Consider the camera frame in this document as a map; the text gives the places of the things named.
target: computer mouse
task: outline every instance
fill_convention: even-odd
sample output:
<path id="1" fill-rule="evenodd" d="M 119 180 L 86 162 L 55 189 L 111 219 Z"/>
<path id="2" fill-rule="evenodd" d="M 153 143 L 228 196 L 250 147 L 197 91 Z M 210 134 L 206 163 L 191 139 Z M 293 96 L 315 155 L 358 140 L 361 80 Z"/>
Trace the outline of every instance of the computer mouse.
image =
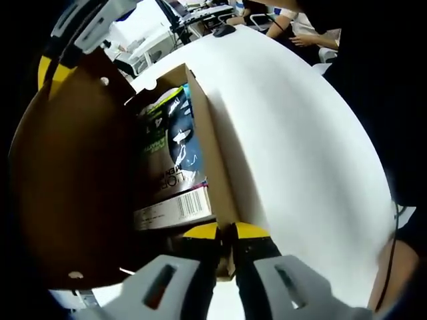
<path id="1" fill-rule="evenodd" d="M 220 37 L 223 37 L 224 35 L 233 33 L 234 31 L 236 31 L 236 28 L 233 27 L 232 25 L 222 25 L 221 27 L 219 27 L 213 32 L 213 36 L 220 38 Z"/>

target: computer monitor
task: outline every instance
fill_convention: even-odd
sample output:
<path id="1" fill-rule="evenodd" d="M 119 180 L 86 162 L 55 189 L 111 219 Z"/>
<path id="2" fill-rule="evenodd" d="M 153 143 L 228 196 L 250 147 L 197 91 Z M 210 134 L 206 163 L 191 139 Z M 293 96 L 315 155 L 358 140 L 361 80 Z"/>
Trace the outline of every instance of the computer monitor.
<path id="1" fill-rule="evenodd" d="M 189 14 L 188 10 L 178 0 L 165 0 L 181 17 Z"/>

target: open cardboard box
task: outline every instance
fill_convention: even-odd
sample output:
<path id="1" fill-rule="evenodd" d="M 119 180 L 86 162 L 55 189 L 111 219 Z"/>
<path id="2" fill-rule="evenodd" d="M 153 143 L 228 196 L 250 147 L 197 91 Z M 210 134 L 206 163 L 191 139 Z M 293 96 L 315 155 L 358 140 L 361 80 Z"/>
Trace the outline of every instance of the open cardboard box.
<path id="1" fill-rule="evenodd" d="M 106 77 L 108 84 L 100 79 Z M 133 230 L 131 207 L 136 115 L 188 82 L 212 212 L 220 227 L 238 220 L 228 175 L 195 75 L 181 65 L 135 95 L 96 51 L 62 83 L 47 83 L 28 106 L 9 154 L 23 236 L 50 289 L 87 289 L 122 281 L 156 257 L 177 229 Z"/>

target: white table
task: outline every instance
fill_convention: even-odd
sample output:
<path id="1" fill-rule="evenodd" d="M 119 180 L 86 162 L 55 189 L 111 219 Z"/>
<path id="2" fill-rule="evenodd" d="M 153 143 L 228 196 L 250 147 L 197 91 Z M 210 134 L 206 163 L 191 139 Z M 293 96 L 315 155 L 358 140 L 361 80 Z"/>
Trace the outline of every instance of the white table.
<path id="1" fill-rule="evenodd" d="M 393 205 L 350 108 L 299 57 L 243 26 L 174 51 L 132 85 L 154 87 L 184 62 L 211 101 L 242 220 L 269 229 L 282 254 L 322 274 L 336 297 L 366 306 Z M 243 317 L 231 286 L 217 284 L 210 319 Z"/>

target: white wall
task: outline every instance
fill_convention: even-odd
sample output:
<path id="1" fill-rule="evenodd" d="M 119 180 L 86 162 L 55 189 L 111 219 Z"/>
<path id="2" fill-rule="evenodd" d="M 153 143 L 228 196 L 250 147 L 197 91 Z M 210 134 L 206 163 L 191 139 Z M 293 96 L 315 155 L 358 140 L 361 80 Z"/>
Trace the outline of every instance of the white wall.
<path id="1" fill-rule="evenodd" d="M 135 11 L 125 20 L 115 22 L 110 28 L 111 40 L 127 47 L 160 25 L 169 27 L 170 23 L 155 0 L 143 0 Z"/>

